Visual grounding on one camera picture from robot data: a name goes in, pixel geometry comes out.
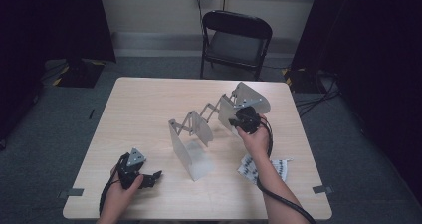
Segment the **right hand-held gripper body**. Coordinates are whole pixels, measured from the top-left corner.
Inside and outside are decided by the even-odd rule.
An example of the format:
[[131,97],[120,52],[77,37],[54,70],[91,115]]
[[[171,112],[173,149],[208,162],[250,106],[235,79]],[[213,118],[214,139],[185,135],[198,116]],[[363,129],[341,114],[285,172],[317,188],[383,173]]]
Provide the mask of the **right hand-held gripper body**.
[[260,100],[243,100],[240,104],[234,104],[233,108],[236,110],[235,119],[240,123],[239,127],[246,133],[255,133],[261,124],[261,118],[256,113],[254,105]]

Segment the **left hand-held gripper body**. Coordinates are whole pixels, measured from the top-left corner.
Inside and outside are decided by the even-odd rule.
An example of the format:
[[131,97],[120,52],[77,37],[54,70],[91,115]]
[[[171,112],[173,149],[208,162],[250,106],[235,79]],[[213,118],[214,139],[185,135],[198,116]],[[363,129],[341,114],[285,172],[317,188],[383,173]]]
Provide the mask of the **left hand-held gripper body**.
[[121,157],[121,161],[117,165],[117,172],[123,189],[128,189],[132,185],[145,161],[146,157],[135,147],[130,153]]

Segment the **grey metal expandable rack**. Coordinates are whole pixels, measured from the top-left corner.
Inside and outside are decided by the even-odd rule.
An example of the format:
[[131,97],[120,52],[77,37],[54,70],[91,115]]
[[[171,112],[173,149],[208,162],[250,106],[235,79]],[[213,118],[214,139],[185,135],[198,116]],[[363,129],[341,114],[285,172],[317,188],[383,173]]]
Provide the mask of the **grey metal expandable rack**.
[[229,118],[236,118],[233,105],[240,104],[243,100],[260,100],[254,105],[258,115],[271,110],[267,98],[240,82],[230,96],[223,94],[216,104],[208,103],[201,113],[189,112],[182,123],[178,123],[175,119],[168,122],[173,151],[193,181],[206,176],[214,168],[212,160],[201,147],[201,144],[208,146],[214,139],[213,131],[208,124],[212,115],[216,114],[224,127],[237,133],[236,127],[230,125]]

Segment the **white towel with black pattern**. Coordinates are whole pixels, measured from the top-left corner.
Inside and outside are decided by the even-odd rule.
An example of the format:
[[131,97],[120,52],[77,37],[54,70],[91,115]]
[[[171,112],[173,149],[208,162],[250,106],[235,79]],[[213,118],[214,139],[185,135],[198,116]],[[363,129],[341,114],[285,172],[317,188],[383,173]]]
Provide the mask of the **white towel with black pattern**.
[[[276,169],[279,176],[282,178],[283,181],[287,179],[288,174],[288,159],[280,159],[280,160],[272,160],[271,163]],[[246,154],[241,159],[241,165],[237,169],[237,172],[251,181],[253,184],[257,184],[258,180],[258,169],[253,161],[251,155]]]

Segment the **person's right hand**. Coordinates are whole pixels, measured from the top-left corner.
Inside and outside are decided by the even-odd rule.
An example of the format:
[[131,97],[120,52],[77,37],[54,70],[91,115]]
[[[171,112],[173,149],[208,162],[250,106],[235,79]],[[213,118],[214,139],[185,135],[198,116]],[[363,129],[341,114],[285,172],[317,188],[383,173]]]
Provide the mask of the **person's right hand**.
[[257,131],[252,134],[247,134],[240,127],[237,127],[239,136],[242,138],[247,151],[254,159],[268,157],[267,151],[270,137],[267,131],[267,119],[263,114],[260,115],[260,118],[261,124]]

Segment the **person's left hand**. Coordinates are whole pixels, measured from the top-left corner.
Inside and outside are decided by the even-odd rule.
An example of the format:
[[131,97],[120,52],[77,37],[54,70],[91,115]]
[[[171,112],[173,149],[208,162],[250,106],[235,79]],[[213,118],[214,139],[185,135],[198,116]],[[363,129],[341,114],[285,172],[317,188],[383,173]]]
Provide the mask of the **person's left hand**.
[[136,194],[138,187],[143,181],[143,176],[137,176],[128,189],[123,189],[117,179],[118,175],[115,174],[111,180],[112,185],[105,196],[105,203],[100,217],[104,215],[120,217]]

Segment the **black stand base yellow tape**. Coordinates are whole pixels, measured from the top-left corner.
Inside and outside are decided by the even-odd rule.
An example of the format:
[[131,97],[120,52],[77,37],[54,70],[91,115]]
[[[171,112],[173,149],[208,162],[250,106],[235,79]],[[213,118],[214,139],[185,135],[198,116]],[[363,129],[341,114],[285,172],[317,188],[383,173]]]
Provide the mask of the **black stand base yellow tape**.
[[282,74],[292,93],[317,94],[317,76],[304,69],[283,69]]
[[100,77],[104,62],[67,59],[53,85],[66,88],[93,88]]

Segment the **black folding chair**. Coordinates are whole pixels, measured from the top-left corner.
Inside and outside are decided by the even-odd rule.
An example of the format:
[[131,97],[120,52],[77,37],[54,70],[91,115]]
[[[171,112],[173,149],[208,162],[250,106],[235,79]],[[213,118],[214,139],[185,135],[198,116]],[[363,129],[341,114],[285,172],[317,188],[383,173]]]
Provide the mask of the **black folding chair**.
[[235,12],[213,10],[202,17],[201,25],[201,79],[204,78],[205,62],[254,71],[255,80],[260,78],[273,36],[273,30],[266,21]]

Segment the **black curtain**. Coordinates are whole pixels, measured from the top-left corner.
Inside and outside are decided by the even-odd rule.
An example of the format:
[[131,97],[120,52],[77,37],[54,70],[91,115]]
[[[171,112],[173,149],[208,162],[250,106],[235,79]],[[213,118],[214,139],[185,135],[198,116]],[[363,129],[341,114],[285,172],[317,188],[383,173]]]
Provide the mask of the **black curtain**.
[[41,87],[45,63],[115,54],[102,0],[0,0],[0,140],[5,139]]
[[422,0],[314,0],[294,69],[324,70],[422,204]]

